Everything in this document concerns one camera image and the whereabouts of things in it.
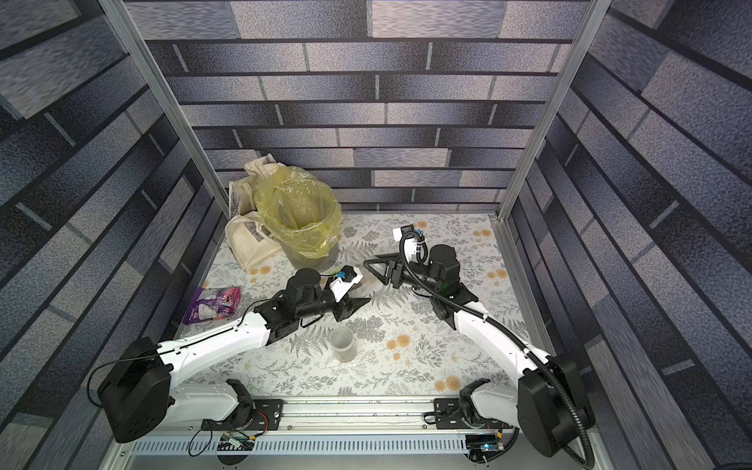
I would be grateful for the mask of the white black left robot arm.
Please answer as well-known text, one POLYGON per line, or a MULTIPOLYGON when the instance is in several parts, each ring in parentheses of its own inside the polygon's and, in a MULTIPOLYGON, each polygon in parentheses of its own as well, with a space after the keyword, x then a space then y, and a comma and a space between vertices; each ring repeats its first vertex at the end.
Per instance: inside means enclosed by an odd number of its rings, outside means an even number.
POLYGON ((115 441, 130 443, 161 425, 180 422, 221 431, 246 428, 257 413, 240 381, 189 386, 187 380, 231 356, 276 343, 325 315, 336 321, 350 318, 369 302, 350 295, 362 278, 353 266, 328 278, 303 268, 283 290, 225 325, 161 344, 149 338, 131 343, 111 362, 97 390, 115 441))

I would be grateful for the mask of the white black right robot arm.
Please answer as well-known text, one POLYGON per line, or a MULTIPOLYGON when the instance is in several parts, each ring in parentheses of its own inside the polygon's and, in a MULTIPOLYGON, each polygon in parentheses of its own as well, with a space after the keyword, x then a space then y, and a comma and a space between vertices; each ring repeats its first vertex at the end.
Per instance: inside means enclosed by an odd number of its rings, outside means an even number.
POLYGON ((456 250, 436 245, 424 262, 405 250, 379 255, 364 267, 382 284, 425 291, 438 319, 479 346, 515 381, 512 388, 479 379, 460 393, 464 418, 501 421, 520 430, 543 456, 563 450, 579 466, 595 467, 589 429, 595 412, 577 365, 571 358, 534 347, 491 316, 460 279, 456 250))

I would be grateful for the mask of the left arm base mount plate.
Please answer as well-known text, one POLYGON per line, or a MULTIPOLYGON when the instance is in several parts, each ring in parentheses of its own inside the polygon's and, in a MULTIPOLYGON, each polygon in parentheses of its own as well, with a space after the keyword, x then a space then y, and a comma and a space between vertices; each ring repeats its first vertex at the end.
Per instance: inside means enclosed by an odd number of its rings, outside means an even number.
POLYGON ((283 407, 282 399, 256 399, 253 405, 240 403, 223 421, 204 420, 201 430, 242 433, 277 431, 283 407))

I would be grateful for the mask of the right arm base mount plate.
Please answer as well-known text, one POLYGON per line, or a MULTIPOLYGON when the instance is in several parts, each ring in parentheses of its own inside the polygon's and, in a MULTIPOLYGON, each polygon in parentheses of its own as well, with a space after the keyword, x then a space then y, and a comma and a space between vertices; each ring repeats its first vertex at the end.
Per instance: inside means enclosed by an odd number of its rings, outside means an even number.
POLYGON ((482 418, 475 412, 468 411, 460 399, 434 399, 433 410, 423 414, 423 421, 428 426, 439 430, 511 430, 512 426, 495 420, 482 418))

